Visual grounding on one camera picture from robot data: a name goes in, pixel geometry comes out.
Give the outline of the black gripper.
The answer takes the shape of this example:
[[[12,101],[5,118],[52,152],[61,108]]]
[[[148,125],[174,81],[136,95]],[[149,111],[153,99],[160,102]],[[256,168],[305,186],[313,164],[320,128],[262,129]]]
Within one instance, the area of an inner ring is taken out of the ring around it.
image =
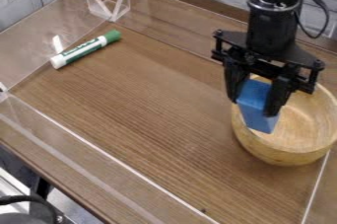
[[[280,113],[296,90],[313,93],[325,63],[296,43],[277,53],[258,53],[246,47],[245,33],[216,30],[213,37],[216,45],[212,58],[224,65],[226,96],[233,103],[237,103],[242,85],[250,74],[273,81],[264,110],[266,117]]]

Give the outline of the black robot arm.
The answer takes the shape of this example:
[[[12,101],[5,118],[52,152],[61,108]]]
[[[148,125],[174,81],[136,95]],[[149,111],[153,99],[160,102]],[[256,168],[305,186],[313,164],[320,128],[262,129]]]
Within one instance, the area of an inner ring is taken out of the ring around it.
[[[322,0],[313,0],[322,8]],[[224,65],[225,90],[232,102],[238,101],[244,83],[256,74],[272,81],[264,104],[264,116],[277,115],[290,94],[314,91],[325,63],[296,44],[302,0],[248,0],[250,9],[244,33],[216,30],[212,58]]]

